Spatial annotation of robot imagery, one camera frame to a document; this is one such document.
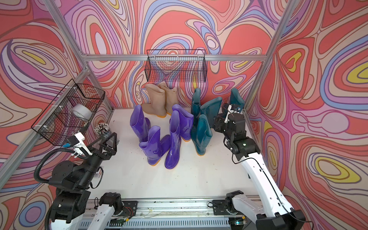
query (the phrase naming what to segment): wire mesh basket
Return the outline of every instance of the wire mesh basket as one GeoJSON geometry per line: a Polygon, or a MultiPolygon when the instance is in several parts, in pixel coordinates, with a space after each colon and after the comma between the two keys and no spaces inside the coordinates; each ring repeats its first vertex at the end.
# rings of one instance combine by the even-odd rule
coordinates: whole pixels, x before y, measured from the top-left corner
{"type": "Polygon", "coordinates": [[[204,49],[147,50],[147,82],[206,82],[205,54],[204,49]]]}
{"type": "Polygon", "coordinates": [[[66,96],[58,105],[54,105],[55,110],[50,117],[40,125],[35,123],[45,113],[47,108],[41,113],[31,128],[38,132],[43,138],[55,146],[65,144],[65,140],[77,132],[85,134],[98,108],[105,98],[105,91],[88,84],[76,84],[74,81],[72,87],[67,87],[69,83],[60,91],[60,93],[69,88],[66,96]],[[89,119],[84,119],[74,115],[72,108],[81,104],[88,108],[92,115],[89,119]]]}

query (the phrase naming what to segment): roll of tape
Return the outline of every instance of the roll of tape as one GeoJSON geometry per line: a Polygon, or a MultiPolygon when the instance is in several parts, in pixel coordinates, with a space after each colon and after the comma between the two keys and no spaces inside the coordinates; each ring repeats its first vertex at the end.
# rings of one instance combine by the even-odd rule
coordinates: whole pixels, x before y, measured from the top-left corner
{"type": "Polygon", "coordinates": [[[71,110],[73,111],[74,115],[86,120],[89,120],[92,116],[92,112],[87,107],[81,104],[77,104],[71,110]]]}

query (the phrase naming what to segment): beige rain boot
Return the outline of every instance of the beige rain boot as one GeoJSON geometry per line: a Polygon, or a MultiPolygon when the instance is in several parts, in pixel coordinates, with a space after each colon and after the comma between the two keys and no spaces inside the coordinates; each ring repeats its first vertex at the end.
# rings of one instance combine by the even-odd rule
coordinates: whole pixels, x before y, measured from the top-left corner
{"type": "Polygon", "coordinates": [[[146,84],[146,89],[151,103],[143,103],[143,111],[145,113],[154,114],[158,117],[164,118],[166,116],[165,90],[160,89],[157,85],[154,84],[146,84]]]}
{"type": "Polygon", "coordinates": [[[157,85],[161,89],[165,90],[166,95],[166,112],[171,115],[173,113],[173,105],[179,104],[178,100],[178,89],[174,87],[173,89],[169,89],[166,85],[166,82],[161,82],[157,85]]]}

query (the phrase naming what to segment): psychedelic wallpaper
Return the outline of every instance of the psychedelic wallpaper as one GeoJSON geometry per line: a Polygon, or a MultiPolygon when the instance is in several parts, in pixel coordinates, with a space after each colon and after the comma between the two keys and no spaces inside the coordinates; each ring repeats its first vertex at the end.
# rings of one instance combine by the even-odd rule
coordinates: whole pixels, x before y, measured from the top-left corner
{"type": "MultiPolygon", "coordinates": [[[[0,1],[0,21],[1,166],[31,131],[42,110],[78,75],[81,67],[42,0],[0,1]]],[[[107,111],[102,105],[93,123],[106,121],[107,111]]],[[[91,127],[86,138],[95,139],[91,127]]],[[[1,189],[1,230],[43,229],[45,212],[55,189],[38,184],[33,171],[39,160],[54,148],[40,139],[1,189]]],[[[55,154],[43,167],[42,177],[50,177],[53,166],[69,157],[55,154]]]]}
{"type": "MultiPolygon", "coordinates": [[[[182,106],[190,106],[195,88],[201,88],[201,102],[218,96],[228,98],[232,88],[237,88],[245,98],[260,61],[219,61],[219,71],[207,72],[206,82],[168,82],[170,88],[178,87],[182,106]]],[[[113,107],[134,107],[149,102],[144,61],[91,61],[90,66],[113,107]]]]}
{"type": "MultiPolygon", "coordinates": [[[[146,54],[148,49],[205,49],[206,54],[265,54],[286,1],[268,0],[64,0],[57,1],[74,38],[86,54],[146,54]]],[[[211,61],[205,83],[170,82],[180,103],[190,104],[195,88],[203,103],[245,98],[260,62],[211,61]]],[[[114,107],[149,101],[144,61],[90,63],[114,107]]]]}
{"type": "Polygon", "coordinates": [[[247,111],[314,229],[368,229],[367,97],[368,1],[302,0],[247,111]]]}

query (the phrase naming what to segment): aluminum frame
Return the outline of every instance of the aluminum frame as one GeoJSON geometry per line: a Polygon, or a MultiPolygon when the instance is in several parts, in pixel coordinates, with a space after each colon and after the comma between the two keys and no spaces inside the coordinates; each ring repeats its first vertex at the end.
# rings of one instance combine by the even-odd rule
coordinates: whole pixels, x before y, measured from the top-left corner
{"type": "Polygon", "coordinates": [[[248,108],[248,106],[250,105],[250,99],[254,98],[259,85],[261,83],[261,80],[263,78],[263,76],[267,73],[267,67],[269,66],[269,64],[272,61],[272,57],[274,52],[276,51],[277,45],[279,44],[282,35],[286,29],[286,26],[288,24],[288,22],[290,21],[291,15],[294,12],[295,7],[297,6],[297,4],[299,3],[300,0],[290,0],[288,1],[288,3],[286,4],[284,13],[281,16],[280,22],[277,25],[277,28],[275,30],[275,34],[271,39],[270,45],[267,49],[266,52],[266,60],[261,64],[259,71],[255,77],[255,80],[250,88],[250,91],[245,99],[245,105],[244,108],[248,108]]]}
{"type": "MultiPolygon", "coordinates": [[[[84,79],[89,74],[88,69],[83,69],[75,78],[76,83],[82,83],[84,79]]],[[[55,101],[53,106],[57,106],[64,99],[64,97],[68,94],[69,90],[72,88],[67,88],[55,101]]],[[[43,124],[49,116],[52,114],[54,109],[49,109],[44,116],[40,119],[38,124],[43,124]]],[[[30,129],[30,133],[24,139],[24,141],[16,148],[16,150],[9,156],[9,158],[4,162],[4,164],[0,168],[0,189],[6,184],[9,178],[14,174],[18,166],[23,162],[24,158],[28,155],[37,141],[41,138],[41,135],[30,129]]]]}
{"type": "MultiPolygon", "coordinates": [[[[250,200],[262,205],[257,195],[248,195],[250,200]]],[[[138,201],[137,212],[134,218],[179,218],[179,217],[213,217],[213,209],[208,202],[225,197],[191,197],[191,198],[148,198],[122,199],[122,202],[138,201]]],[[[93,219],[96,210],[94,200],[89,199],[83,219],[93,219]]],[[[243,215],[223,215],[223,217],[242,217],[243,215]]]]}
{"type": "MultiPolygon", "coordinates": [[[[169,54],[157,54],[157,56],[171,57],[169,54]]],[[[191,57],[196,55],[179,54],[179,57],[191,57]]],[[[82,54],[84,61],[146,61],[146,54],[82,54]]],[[[265,61],[264,54],[206,54],[206,61],[265,61]]]]}
{"type": "MultiPolygon", "coordinates": [[[[90,79],[91,83],[95,87],[102,89],[102,87],[100,85],[100,82],[97,80],[97,78],[96,78],[95,74],[93,73],[93,71],[91,70],[91,67],[89,66],[88,62],[86,62],[83,59],[83,57],[82,57],[83,52],[80,50],[75,38],[72,36],[72,33],[69,29],[69,26],[67,25],[63,15],[61,14],[59,8],[57,7],[55,1],[54,0],[44,0],[44,3],[46,5],[47,9],[49,10],[49,13],[51,14],[52,18],[54,19],[55,23],[59,27],[61,35],[69,43],[74,55],[76,56],[76,58],[78,59],[80,64],[84,68],[87,68],[90,71],[90,78],[89,79],[90,79]]],[[[105,102],[107,108],[110,110],[110,112],[112,112],[112,106],[111,106],[109,100],[105,98],[104,102],[105,102]]]]}

